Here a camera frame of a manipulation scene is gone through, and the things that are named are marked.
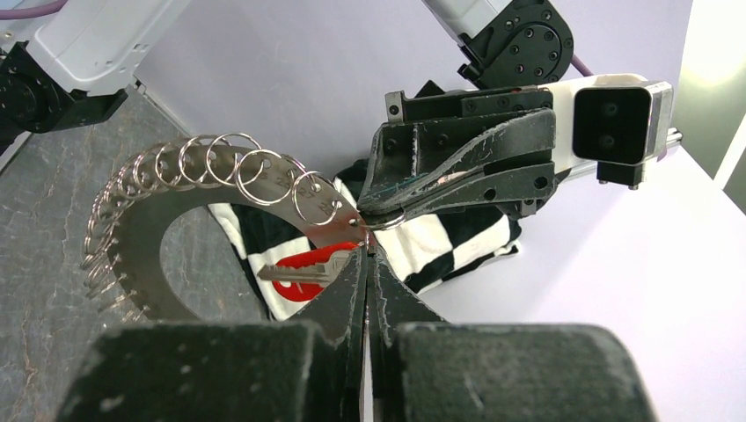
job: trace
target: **white plastic casing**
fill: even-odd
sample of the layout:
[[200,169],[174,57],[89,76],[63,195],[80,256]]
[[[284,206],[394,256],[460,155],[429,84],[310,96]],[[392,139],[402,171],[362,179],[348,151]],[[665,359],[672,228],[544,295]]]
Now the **white plastic casing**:
[[474,38],[497,18],[510,0],[422,0],[457,43],[458,35]]
[[557,116],[557,137],[556,146],[552,151],[552,160],[554,161],[554,171],[556,173],[572,169],[587,161],[578,158],[573,153],[575,94],[583,88],[593,86],[634,84],[644,81],[647,81],[647,79],[634,74],[598,75],[539,86],[539,88],[551,91],[554,96],[553,109]]
[[64,90],[108,95],[132,82],[150,47],[190,0],[69,0],[28,45]]

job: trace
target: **checkered cloth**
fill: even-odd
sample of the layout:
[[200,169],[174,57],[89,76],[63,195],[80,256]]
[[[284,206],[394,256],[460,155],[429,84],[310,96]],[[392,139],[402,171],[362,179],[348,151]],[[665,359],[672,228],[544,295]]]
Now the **checkered cloth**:
[[[362,190],[367,160],[358,160],[340,172],[334,186],[352,204]],[[257,281],[265,264],[315,249],[307,237],[284,220],[255,207],[229,204],[210,209],[225,230],[254,292],[267,316],[285,320],[311,298],[298,285]],[[463,213],[423,215],[396,229],[375,232],[386,250],[391,268],[415,293],[475,270],[493,258],[518,252],[518,222],[495,207],[467,209]]]

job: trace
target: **silver key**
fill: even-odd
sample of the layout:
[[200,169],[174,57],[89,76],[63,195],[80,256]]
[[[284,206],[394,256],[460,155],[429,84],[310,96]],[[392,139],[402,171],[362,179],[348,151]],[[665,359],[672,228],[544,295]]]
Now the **silver key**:
[[329,284],[340,275],[352,251],[335,251],[326,262],[312,266],[263,266],[257,276],[263,280],[294,283]]

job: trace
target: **red key tag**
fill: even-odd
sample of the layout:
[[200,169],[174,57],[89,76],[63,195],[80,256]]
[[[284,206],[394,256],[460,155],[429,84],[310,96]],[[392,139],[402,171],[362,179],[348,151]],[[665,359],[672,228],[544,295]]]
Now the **red key tag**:
[[[312,266],[326,262],[336,251],[351,251],[358,246],[355,242],[342,242],[341,244],[331,244],[323,248],[319,248],[313,251],[299,253],[297,255],[291,255],[277,261],[278,266],[289,266],[291,268],[301,268],[304,266]],[[319,293],[324,288],[319,284],[313,283],[287,283],[283,285],[280,281],[272,281],[274,290],[291,302],[307,302]]]

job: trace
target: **gray marble floor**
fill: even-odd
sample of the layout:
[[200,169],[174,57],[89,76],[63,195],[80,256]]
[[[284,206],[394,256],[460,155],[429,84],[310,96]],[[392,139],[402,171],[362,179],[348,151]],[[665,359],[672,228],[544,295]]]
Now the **gray marble floor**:
[[[35,135],[0,176],[0,420],[53,420],[88,345],[119,324],[78,269],[91,202],[132,154],[178,136],[136,92],[107,123]],[[161,248],[175,290],[212,320],[261,319],[223,232],[197,208]]]

